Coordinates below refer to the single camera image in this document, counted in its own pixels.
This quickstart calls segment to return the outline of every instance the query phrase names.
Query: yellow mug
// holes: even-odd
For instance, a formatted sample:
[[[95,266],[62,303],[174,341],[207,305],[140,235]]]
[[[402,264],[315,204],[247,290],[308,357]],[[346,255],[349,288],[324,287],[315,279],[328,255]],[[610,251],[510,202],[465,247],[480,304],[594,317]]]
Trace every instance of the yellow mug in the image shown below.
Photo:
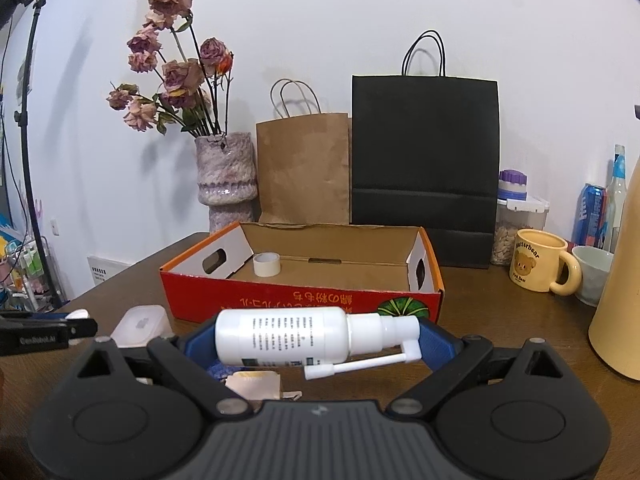
[[[511,281],[534,292],[573,294],[580,287],[582,271],[575,256],[567,252],[567,246],[566,240],[551,233],[520,229],[509,269]],[[569,278],[561,284],[558,278],[564,264],[569,267]]]

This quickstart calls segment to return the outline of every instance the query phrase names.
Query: brown tabletop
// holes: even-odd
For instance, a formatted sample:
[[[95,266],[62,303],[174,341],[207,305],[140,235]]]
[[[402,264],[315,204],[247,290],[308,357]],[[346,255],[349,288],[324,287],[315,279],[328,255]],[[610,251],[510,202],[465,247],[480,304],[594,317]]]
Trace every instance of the brown tabletop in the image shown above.
[[[139,304],[167,307],[158,273],[160,265],[202,240],[198,233],[159,251],[73,300],[66,310],[86,308],[108,335],[124,312]],[[514,285],[505,269],[442,269],[446,294],[440,325],[455,335],[479,333],[496,346],[521,346],[525,339],[547,339],[569,363],[604,410],[612,441],[598,480],[640,478],[640,384],[612,373],[591,351],[587,328],[594,310],[575,298],[529,292]],[[173,320],[174,331],[192,323]],[[30,415],[88,342],[68,350],[0,358],[5,375],[0,411],[0,478],[44,478],[25,442]],[[280,370],[286,390],[301,390],[303,399],[391,399],[428,375],[422,364],[394,365],[306,382],[298,369]]]

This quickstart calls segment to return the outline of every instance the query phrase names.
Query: mug handle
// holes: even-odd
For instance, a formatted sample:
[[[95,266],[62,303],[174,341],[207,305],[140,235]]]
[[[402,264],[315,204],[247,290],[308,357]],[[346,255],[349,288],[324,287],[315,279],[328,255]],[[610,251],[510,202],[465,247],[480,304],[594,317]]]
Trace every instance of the mug handle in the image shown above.
[[[563,284],[553,282],[549,285],[549,288],[552,293],[557,294],[558,296],[569,296],[578,290],[578,287],[580,287],[582,269],[580,268],[580,264],[575,256],[569,254],[567,251],[562,251],[559,257],[564,263],[566,263],[566,266],[569,267],[569,278],[566,280],[566,283]]]

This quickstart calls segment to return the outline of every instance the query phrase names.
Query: textured purple vase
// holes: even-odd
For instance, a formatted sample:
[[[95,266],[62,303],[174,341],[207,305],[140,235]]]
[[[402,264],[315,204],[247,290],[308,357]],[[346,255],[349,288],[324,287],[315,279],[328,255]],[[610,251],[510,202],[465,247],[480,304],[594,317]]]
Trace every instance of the textured purple vase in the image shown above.
[[[209,206],[209,231],[253,220],[251,200],[258,196],[251,134],[226,136],[224,149],[212,137],[197,137],[198,200]]]

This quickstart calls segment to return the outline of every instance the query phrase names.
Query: beverage can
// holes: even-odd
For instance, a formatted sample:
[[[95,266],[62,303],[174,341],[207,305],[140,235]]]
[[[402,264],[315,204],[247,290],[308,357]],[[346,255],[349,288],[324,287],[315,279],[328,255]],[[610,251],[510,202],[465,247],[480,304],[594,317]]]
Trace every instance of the beverage can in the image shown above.
[[[607,191],[602,186],[586,184],[580,194],[578,215],[572,242],[601,249],[606,233]]]

